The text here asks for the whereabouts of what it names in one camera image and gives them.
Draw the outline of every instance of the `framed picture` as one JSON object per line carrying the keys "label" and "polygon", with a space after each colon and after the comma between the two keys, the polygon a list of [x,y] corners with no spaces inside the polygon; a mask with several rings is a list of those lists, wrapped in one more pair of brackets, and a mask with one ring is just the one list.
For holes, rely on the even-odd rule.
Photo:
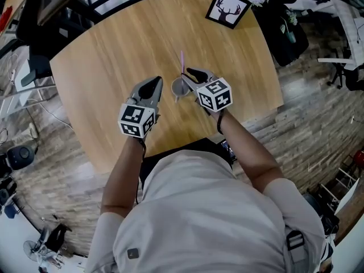
{"label": "framed picture", "polygon": [[206,18],[234,28],[250,6],[248,0],[212,0]]}

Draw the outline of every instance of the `red object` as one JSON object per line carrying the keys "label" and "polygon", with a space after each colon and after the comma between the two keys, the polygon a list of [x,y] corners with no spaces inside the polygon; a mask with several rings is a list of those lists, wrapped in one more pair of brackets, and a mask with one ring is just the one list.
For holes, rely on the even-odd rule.
{"label": "red object", "polygon": [[364,152],[357,151],[354,155],[354,162],[359,167],[364,169]]}
{"label": "red object", "polygon": [[0,31],[3,31],[6,24],[7,24],[7,21],[9,20],[10,18],[10,15],[11,15],[11,12],[13,11],[13,7],[10,6],[8,7],[5,12],[3,12],[1,14],[1,17],[0,17]]}

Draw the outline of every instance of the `deer antlers drawing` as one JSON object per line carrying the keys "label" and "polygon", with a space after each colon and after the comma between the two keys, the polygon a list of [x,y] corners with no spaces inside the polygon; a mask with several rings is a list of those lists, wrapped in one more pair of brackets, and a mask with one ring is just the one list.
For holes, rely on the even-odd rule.
{"label": "deer antlers drawing", "polygon": [[229,8],[229,12],[225,12],[224,11],[224,8],[221,8],[220,6],[222,5],[224,0],[218,0],[217,3],[216,3],[216,7],[219,8],[219,12],[221,13],[221,15],[224,16],[224,18],[226,18],[227,15],[229,14],[233,14],[233,15],[238,15],[241,11],[241,8],[240,8],[240,5],[237,6],[237,9],[236,11],[233,13],[233,12],[230,12],[230,8]]}

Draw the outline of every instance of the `wrist strap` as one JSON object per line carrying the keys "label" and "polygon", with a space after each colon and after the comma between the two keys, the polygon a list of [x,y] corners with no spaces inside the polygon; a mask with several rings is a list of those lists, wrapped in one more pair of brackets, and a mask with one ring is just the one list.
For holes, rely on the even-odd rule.
{"label": "wrist strap", "polygon": [[142,147],[143,147],[143,160],[144,160],[144,157],[145,157],[145,155],[146,155],[146,151],[147,151],[147,147],[146,147],[146,144],[145,144],[145,142],[143,141],[143,139],[141,139],[141,138],[136,138],[136,137],[134,137],[135,139],[137,139],[138,140],[138,142],[142,145]]}
{"label": "wrist strap", "polygon": [[217,131],[220,133],[220,134],[223,134],[222,131],[221,131],[221,120],[222,120],[222,117],[224,116],[224,110],[225,109],[222,109],[220,111],[220,114],[218,116],[218,120],[217,120]]}

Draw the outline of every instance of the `wooden floor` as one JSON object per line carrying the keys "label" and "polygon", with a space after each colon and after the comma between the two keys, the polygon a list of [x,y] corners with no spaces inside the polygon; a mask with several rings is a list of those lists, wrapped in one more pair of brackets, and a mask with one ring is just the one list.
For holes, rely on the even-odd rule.
{"label": "wooden floor", "polygon": [[[363,125],[350,124],[352,115],[364,121],[364,92],[328,87],[326,82],[333,76],[333,67],[316,60],[329,54],[329,46],[340,47],[343,41],[333,30],[321,36],[313,25],[303,27],[309,37],[309,49],[290,66],[276,68],[284,105],[264,118],[244,123],[302,192],[328,182],[342,159],[364,137]],[[0,61],[1,89],[9,81],[7,58]],[[68,121],[58,96],[44,107]],[[58,216],[73,230],[66,234],[68,244],[75,252],[87,254],[108,175],[94,172],[72,129],[40,106],[30,107],[29,112],[40,132],[40,146],[35,162],[13,173],[19,188],[18,201],[37,228],[43,226],[42,217],[54,225],[52,215]],[[7,127],[12,137],[30,122],[28,112],[22,110],[1,121],[0,127]],[[9,145],[4,144],[0,150]]]}

